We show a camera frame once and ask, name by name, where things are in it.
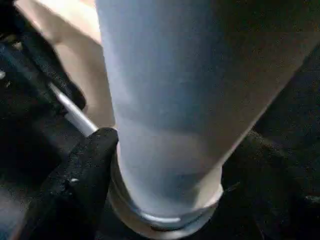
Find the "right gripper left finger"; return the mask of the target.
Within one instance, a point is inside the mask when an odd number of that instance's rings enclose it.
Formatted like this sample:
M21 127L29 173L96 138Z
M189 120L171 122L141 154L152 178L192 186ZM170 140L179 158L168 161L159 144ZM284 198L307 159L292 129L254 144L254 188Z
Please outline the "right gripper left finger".
M80 141L43 182L14 239L95 239L117 144L118 133L109 127Z

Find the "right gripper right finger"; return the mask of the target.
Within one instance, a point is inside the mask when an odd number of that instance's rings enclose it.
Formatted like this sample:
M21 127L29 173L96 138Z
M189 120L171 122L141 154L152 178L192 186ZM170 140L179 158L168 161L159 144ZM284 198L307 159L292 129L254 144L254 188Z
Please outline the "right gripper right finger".
M319 239L318 140L285 148L250 131L223 165L222 182L267 239Z

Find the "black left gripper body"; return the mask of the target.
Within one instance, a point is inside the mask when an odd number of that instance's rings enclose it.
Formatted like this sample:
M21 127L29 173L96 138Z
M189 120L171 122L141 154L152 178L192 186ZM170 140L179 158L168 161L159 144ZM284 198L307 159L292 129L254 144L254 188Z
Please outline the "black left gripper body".
M13 0L0 2L0 63L29 66L30 39L26 18L18 11Z

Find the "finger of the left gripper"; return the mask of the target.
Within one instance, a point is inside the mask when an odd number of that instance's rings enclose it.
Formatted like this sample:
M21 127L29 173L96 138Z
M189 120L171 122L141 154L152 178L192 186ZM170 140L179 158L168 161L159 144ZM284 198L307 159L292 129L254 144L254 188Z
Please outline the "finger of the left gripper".
M52 45L30 24L20 25L20 40L23 52L32 60L38 70L52 81L81 110L86 99L65 71Z

